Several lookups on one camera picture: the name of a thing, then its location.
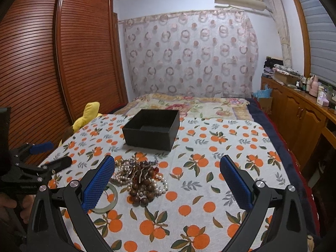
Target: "jewelry pile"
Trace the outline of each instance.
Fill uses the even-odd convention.
[[[155,196],[166,193],[167,180],[159,173],[157,161],[142,161],[120,159],[116,161],[118,171],[112,179],[121,185],[127,185],[127,191],[132,196],[135,206],[146,207]]]

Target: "pink thermos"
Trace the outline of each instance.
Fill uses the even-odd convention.
[[[309,94],[313,97],[317,97],[319,91],[319,78],[317,76],[312,76],[310,79]]]

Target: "navy blanket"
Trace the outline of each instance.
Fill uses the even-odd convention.
[[[259,104],[254,99],[247,99],[250,104],[247,106],[252,118],[255,122],[259,123],[264,130],[266,131],[267,135],[269,136],[276,152],[278,153],[282,164],[285,168],[285,171],[288,175],[290,183],[295,186],[300,201],[302,204],[306,226],[309,234],[313,234],[316,236],[320,235],[319,232],[319,224],[317,221],[317,215],[313,215],[312,207],[316,213],[316,206],[311,196],[311,190],[307,186],[304,178],[302,175],[296,170],[295,165],[293,164],[293,158],[288,151],[286,144],[284,143],[280,134],[271,123],[268,116],[259,108]]]

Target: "patterned curtain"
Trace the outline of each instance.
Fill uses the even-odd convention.
[[[281,0],[269,0],[269,2],[273,10],[273,13],[271,13],[272,17],[277,25],[277,29],[279,32],[282,48],[282,57],[284,61],[283,64],[285,66],[292,67],[292,51],[289,41],[289,30],[285,10],[283,8]]]
[[[250,96],[258,42],[244,11],[179,12],[123,23],[138,96]]]

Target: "bedspread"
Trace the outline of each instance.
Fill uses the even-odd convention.
[[[97,205],[102,208],[117,200],[113,210],[104,214],[89,211],[97,230],[115,251],[168,252],[184,247],[182,251],[221,251],[246,216],[220,173],[224,154],[270,187],[289,184],[268,135],[255,122],[181,118],[173,149],[164,152],[125,145],[121,128],[130,118],[109,114],[94,119],[42,163],[64,155],[73,159],[71,167],[49,182],[50,188],[56,188],[81,179],[107,154],[115,159],[158,160],[169,190],[147,208],[134,207],[126,188],[115,186],[117,193],[106,190]],[[260,246],[272,211],[268,210],[251,248]],[[65,209],[62,215],[75,246],[84,250]]]
[[[141,109],[179,110],[181,117],[244,119],[253,121],[243,98],[198,98],[148,94],[136,98],[115,114],[135,115]]]

